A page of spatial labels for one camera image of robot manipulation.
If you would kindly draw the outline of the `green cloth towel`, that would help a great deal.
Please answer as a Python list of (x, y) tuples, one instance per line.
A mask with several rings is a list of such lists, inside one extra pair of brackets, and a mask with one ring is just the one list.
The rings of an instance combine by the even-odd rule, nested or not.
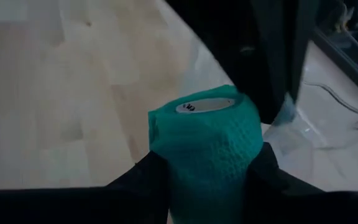
[(256, 106), (232, 85), (149, 111), (149, 149), (168, 163), (174, 224), (241, 224), (247, 167), (263, 143)]

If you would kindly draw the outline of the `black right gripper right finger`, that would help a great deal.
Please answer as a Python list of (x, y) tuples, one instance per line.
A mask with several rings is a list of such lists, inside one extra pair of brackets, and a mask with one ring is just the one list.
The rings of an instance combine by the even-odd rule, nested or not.
[(318, 224), (323, 221), (306, 197), (322, 191), (278, 166), (265, 142), (250, 163), (244, 182), (243, 224)]

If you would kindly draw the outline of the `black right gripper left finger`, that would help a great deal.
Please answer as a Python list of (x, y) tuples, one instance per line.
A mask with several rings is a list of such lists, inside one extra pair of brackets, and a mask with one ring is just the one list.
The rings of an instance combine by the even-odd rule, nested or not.
[(106, 186), (113, 196), (113, 224), (167, 224), (168, 166), (154, 152)]

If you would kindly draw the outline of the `clear plastic container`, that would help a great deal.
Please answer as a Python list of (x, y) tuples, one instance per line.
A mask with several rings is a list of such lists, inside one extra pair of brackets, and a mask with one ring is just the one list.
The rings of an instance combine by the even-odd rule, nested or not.
[(309, 42), (293, 120), (262, 125), (284, 171), (325, 191), (358, 191), (358, 87)]

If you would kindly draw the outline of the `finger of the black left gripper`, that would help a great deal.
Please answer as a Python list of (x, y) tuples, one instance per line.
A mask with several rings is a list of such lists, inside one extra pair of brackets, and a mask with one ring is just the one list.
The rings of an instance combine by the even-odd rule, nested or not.
[(224, 72), (237, 90), (247, 95), (256, 105), (260, 121), (272, 124), (289, 93), (297, 97), (295, 88), (300, 86), (303, 64), (298, 65), (295, 74), (275, 76), (265, 63), (259, 62), (219, 62)]

